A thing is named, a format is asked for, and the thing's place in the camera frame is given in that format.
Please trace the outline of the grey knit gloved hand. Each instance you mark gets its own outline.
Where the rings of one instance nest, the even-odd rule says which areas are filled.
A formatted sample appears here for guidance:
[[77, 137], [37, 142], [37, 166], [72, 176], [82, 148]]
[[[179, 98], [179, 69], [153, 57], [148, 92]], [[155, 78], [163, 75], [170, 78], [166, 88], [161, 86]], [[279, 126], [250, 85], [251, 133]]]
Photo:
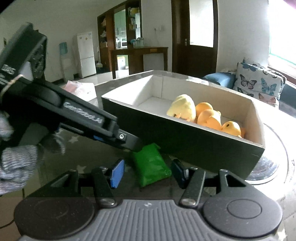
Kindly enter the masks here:
[[37, 145], [8, 146], [14, 129], [8, 118], [1, 113], [1, 196], [23, 189], [33, 176], [37, 165], [43, 161], [44, 152], [64, 154], [64, 140], [57, 134], [50, 134]]

